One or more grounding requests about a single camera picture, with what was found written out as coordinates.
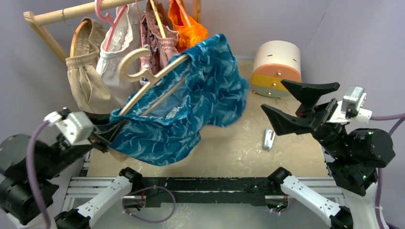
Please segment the blue leaf-print shorts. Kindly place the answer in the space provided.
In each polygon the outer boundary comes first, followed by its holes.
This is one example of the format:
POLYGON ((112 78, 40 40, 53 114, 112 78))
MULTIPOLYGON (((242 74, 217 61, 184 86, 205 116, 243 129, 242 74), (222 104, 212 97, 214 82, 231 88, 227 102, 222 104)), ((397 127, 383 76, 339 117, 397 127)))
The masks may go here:
POLYGON ((227 38, 214 35, 185 50, 187 60, 153 85, 125 115, 111 148, 155 166, 186 158, 205 125, 228 127, 243 114, 249 92, 227 38))

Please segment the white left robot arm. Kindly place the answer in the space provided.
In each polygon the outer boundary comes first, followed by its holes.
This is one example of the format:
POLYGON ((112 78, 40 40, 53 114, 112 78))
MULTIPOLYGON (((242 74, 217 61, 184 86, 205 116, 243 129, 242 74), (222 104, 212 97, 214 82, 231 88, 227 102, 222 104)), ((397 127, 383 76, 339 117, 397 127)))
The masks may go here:
POLYGON ((142 190, 142 176, 125 168, 85 204, 51 215, 58 185, 51 180, 93 149, 107 152, 128 123, 108 114, 48 114, 32 135, 17 134, 0 145, 0 208, 19 229, 90 229, 119 199, 142 190))

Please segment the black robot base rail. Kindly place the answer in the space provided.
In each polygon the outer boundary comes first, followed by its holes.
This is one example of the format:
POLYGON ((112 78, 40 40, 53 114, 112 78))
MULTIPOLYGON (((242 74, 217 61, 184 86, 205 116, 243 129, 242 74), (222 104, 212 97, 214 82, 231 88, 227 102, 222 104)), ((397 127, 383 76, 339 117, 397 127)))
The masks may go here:
MULTIPOLYGON (((292 194, 281 190, 282 181, 291 175, 286 169, 279 167, 267 177, 145 177, 127 167, 119 175, 129 178, 129 188, 124 194, 152 187, 146 190, 144 197, 146 207, 157 208, 161 203, 172 203, 172 197, 164 190, 168 189, 177 203, 201 204, 250 204, 252 206, 277 205, 286 195, 292 194)), ((114 181, 118 177, 74 177, 71 179, 67 196, 70 198, 93 198, 102 191, 117 191, 124 188, 124 183, 114 181)), ((290 191, 311 189, 325 198, 332 198, 343 203, 343 194, 331 177, 299 177, 293 182, 298 188, 288 187, 290 191)))

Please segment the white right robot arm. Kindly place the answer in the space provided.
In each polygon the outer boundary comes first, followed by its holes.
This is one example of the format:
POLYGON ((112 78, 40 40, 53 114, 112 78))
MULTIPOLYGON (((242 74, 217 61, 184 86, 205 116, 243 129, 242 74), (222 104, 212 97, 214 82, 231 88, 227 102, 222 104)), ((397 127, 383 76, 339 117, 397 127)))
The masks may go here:
POLYGON ((318 104, 326 94, 339 89, 339 83, 309 84, 282 80, 283 86, 300 102, 294 116, 267 104, 261 105, 276 135, 311 134, 333 158, 327 163, 346 205, 335 203, 301 183, 283 167, 268 177, 274 194, 286 194, 318 215, 331 229, 386 229, 377 192, 380 168, 395 157, 390 134, 376 128, 358 128, 350 133, 345 126, 367 123, 372 112, 363 108, 366 92, 352 86, 338 101, 318 104))

